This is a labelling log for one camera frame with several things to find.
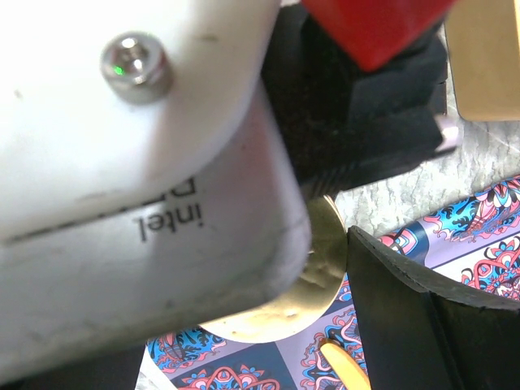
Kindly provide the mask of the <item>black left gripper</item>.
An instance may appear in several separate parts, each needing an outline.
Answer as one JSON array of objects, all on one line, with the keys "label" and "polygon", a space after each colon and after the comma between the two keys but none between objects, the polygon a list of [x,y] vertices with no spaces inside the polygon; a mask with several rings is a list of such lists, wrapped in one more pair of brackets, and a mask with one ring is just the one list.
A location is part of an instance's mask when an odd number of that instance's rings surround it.
[{"label": "black left gripper", "polygon": [[438,31],[366,72],[302,6],[280,10],[262,81],[303,194],[355,189],[457,148]]}]

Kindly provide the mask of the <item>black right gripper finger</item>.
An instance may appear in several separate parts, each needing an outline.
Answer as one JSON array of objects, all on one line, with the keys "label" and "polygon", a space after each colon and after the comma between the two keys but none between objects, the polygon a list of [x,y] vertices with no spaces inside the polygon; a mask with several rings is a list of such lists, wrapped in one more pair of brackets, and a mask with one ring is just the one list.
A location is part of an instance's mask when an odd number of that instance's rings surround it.
[{"label": "black right gripper finger", "polygon": [[347,233],[347,276],[373,389],[517,389],[519,303]]}]

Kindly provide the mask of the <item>gold round jar lid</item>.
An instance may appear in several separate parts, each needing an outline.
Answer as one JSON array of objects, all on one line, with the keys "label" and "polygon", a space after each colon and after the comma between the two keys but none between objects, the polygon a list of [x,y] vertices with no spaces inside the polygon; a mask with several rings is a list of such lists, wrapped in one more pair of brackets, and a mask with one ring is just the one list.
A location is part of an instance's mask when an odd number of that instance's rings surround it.
[{"label": "gold round jar lid", "polygon": [[269,343],[296,335],[327,311],[346,273],[346,227],[329,196],[309,201],[307,211],[312,243],[291,288],[265,305],[203,323],[202,329],[235,342]]}]

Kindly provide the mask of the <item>gold tin colourful jelly candies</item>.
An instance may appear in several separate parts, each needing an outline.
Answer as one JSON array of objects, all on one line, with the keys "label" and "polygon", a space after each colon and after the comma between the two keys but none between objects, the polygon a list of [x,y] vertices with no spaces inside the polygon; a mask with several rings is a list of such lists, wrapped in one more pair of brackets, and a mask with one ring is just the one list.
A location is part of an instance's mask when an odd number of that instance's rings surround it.
[{"label": "gold tin colourful jelly candies", "polygon": [[459,115],[518,121],[519,2],[457,1],[444,30]]}]

